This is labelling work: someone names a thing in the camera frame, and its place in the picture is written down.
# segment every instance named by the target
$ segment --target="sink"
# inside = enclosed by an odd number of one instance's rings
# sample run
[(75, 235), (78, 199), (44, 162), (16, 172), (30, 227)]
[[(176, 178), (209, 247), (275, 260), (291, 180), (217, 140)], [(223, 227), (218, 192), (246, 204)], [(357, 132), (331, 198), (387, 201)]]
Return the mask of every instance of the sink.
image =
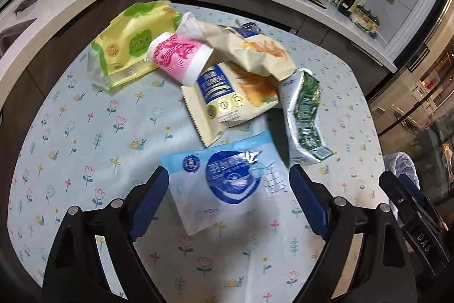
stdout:
[(14, 41), (28, 28), (36, 19), (24, 21), (11, 26), (0, 32), (0, 58), (6, 53)]

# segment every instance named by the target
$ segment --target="floral tablecloth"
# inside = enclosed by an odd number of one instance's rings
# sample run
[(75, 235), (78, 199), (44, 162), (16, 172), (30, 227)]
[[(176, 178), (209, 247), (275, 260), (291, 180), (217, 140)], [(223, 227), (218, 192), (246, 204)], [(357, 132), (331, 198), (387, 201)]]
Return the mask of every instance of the floral tablecloth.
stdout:
[[(235, 25), (252, 21), (201, 7), (173, 4), (199, 20)], [(258, 23), (285, 46), (297, 66), (314, 71), (322, 101), (319, 126), (334, 156), (306, 167), (316, 182), (351, 203), (387, 202), (378, 187), (384, 170), (380, 144), (364, 95), (351, 69), (326, 50)], [(56, 83), (22, 146), (12, 179), (8, 228), (14, 250), (42, 285), (48, 253), (66, 210), (104, 207), (146, 182), (159, 156), (202, 149), (179, 86), (160, 71), (113, 92), (93, 87), (83, 51)], [(266, 129), (266, 119), (229, 129), (217, 144)], [(295, 199), (260, 218), (250, 212), (186, 235), (167, 192), (147, 234), (135, 248), (169, 302), (291, 302), (324, 242), (310, 229)], [(292, 228), (280, 225), (291, 222)], [(96, 237), (111, 289), (126, 298), (103, 237)]]

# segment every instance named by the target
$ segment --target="blue oval label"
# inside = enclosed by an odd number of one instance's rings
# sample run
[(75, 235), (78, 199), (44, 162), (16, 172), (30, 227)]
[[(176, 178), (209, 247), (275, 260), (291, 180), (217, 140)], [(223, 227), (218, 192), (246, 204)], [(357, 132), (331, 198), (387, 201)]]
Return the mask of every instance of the blue oval label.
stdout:
[(257, 170), (259, 154), (253, 151), (213, 154), (207, 163), (206, 179), (214, 195), (230, 204), (251, 196), (263, 175)]
[(183, 169), (186, 172), (194, 173), (199, 169), (199, 167), (200, 159), (193, 154), (190, 154), (183, 159)]

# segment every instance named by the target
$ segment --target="blue gripper pad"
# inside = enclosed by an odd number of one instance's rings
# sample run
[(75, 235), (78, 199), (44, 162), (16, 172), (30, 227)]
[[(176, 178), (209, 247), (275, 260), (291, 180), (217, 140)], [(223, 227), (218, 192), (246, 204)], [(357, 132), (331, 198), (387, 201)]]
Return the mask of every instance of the blue gripper pad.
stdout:
[(328, 241), (330, 237), (328, 212), (323, 208), (321, 202), (312, 191), (309, 185), (309, 182), (312, 183), (312, 181), (306, 174), (301, 173), (297, 166), (293, 166), (290, 169), (289, 181), (312, 231), (316, 235), (320, 235), (323, 240)]
[(400, 183), (405, 186), (409, 193), (416, 199), (419, 206), (424, 208), (426, 206), (426, 201), (424, 194), (418, 189), (418, 187), (413, 183), (413, 181), (408, 177), (407, 174), (401, 174), (398, 177)]
[(163, 168), (134, 211), (128, 232), (132, 242), (145, 235), (168, 188), (169, 173)]

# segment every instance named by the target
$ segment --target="silver screw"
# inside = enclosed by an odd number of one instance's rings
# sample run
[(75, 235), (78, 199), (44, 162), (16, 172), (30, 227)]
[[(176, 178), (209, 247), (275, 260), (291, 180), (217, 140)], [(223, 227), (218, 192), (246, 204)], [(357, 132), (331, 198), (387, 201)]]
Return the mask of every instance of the silver screw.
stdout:
[(70, 215), (74, 215), (77, 213), (78, 210), (79, 210), (79, 208), (77, 206), (72, 206), (72, 207), (70, 207), (70, 209), (68, 209), (68, 213)]
[(345, 198), (342, 197), (334, 198), (334, 203), (339, 207), (344, 207), (345, 205), (347, 205), (347, 201), (345, 200)]
[(112, 208), (120, 208), (122, 205), (123, 205), (123, 201), (121, 199), (115, 199), (111, 203)]
[(390, 208), (387, 204), (385, 204), (385, 203), (382, 203), (382, 204), (380, 205), (380, 209), (381, 209), (383, 212), (385, 212), (385, 213), (387, 213), (387, 212), (389, 212), (389, 211), (391, 210), (391, 208)]

